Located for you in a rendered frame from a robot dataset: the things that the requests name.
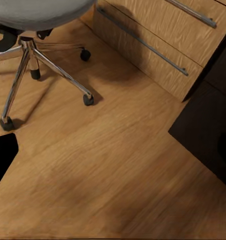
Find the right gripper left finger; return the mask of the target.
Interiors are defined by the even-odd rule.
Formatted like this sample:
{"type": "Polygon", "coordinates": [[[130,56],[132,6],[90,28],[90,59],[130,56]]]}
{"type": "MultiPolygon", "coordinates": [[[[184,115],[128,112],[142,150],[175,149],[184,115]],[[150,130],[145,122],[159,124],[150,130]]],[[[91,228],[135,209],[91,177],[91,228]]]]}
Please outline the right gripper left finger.
{"type": "Polygon", "coordinates": [[[14,133],[0,136],[0,181],[19,151],[14,133]]]}

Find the swivel chair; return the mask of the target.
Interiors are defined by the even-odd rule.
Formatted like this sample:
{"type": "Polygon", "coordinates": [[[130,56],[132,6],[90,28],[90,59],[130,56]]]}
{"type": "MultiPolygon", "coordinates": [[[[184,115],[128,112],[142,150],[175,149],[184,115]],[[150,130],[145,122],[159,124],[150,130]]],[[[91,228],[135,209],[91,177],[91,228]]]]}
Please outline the swivel chair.
{"type": "Polygon", "coordinates": [[[9,112],[27,66],[34,80],[41,78],[39,61],[85,93],[84,105],[94,103],[93,96],[87,88],[43,55],[43,53],[81,48],[80,58],[87,61],[91,54],[85,50],[85,45],[82,43],[34,43],[34,38],[44,40],[51,34],[53,28],[80,18],[95,2],[96,0],[0,0],[0,34],[4,35],[0,41],[0,61],[22,57],[0,119],[0,125],[5,131],[14,128],[9,112]],[[12,48],[17,39],[19,39],[18,46],[12,48]]]}

